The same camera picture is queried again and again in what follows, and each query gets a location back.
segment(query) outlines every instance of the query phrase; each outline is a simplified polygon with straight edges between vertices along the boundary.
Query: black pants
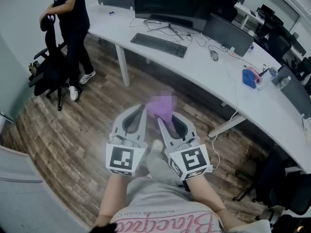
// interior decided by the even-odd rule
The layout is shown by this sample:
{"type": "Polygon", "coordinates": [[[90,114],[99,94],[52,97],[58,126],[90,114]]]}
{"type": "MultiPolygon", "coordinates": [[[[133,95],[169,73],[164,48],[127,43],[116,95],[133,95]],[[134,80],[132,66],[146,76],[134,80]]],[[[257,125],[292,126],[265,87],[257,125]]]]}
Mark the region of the black pants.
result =
{"type": "Polygon", "coordinates": [[[62,36],[67,44],[67,65],[69,68],[69,85],[78,86],[79,62],[83,65],[85,74],[92,73],[93,66],[84,46],[87,31],[63,33],[62,36]]]}

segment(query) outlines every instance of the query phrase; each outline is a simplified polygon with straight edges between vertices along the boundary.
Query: black keyboard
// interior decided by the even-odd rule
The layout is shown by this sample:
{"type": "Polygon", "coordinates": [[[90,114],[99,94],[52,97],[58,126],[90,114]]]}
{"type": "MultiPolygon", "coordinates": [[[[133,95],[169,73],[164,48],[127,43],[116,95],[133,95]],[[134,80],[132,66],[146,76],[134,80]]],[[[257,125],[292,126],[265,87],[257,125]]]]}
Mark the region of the black keyboard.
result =
{"type": "Polygon", "coordinates": [[[185,46],[142,33],[137,33],[131,42],[152,49],[157,49],[180,58],[184,58],[187,51],[187,47],[185,46]]]}

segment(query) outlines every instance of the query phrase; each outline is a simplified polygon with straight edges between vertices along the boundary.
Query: black t-shirt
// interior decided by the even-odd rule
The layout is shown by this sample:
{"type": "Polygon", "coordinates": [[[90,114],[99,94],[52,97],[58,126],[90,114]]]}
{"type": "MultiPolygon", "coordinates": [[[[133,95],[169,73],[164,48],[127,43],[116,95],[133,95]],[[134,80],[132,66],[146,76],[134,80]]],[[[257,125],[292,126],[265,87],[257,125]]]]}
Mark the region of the black t-shirt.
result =
{"type": "MultiPolygon", "coordinates": [[[[54,7],[64,4],[68,0],[54,0],[54,7]]],[[[76,0],[72,11],[58,15],[62,34],[76,31],[88,31],[90,24],[86,11],[85,0],[76,0]]]]}

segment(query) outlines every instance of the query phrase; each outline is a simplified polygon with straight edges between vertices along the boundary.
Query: purple object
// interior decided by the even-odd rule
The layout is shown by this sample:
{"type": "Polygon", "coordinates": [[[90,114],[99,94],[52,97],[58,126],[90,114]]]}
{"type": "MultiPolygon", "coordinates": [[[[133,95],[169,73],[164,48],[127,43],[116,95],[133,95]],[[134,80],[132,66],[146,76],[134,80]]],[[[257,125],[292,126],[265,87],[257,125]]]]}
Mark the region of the purple object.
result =
{"type": "Polygon", "coordinates": [[[255,89],[256,88],[255,74],[248,69],[244,69],[242,73],[243,73],[243,83],[255,89]]]}
{"type": "Polygon", "coordinates": [[[157,115],[169,124],[172,122],[175,107],[176,98],[172,97],[170,91],[161,92],[161,96],[151,97],[151,102],[146,105],[149,115],[157,115]]]}

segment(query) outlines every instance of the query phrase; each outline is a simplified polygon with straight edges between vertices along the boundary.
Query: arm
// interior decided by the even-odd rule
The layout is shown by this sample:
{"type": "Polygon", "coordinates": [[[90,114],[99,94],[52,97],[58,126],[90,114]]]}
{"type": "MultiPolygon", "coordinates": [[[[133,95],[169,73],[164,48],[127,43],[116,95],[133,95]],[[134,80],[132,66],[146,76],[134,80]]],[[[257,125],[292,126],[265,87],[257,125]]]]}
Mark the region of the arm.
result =
{"type": "Polygon", "coordinates": [[[95,226],[109,224],[112,217],[125,207],[127,185],[128,177],[118,174],[110,176],[95,226]]]}
{"type": "Polygon", "coordinates": [[[221,219],[224,228],[227,231],[245,225],[245,223],[230,214],[218,194],[205,179],[204,175],[187,180],[187,184],[193,198],[197,202],[208,206],[213,212],[215,212],[221,219]]]}
{"type": "Polygon", "coordinates": [[[47,8],[45,13],[47,15],[59,15],[59,14],[67,13],[73,10],[75,3],[76,3],[76,0],[67,0],[62,5],[47,8]]]}

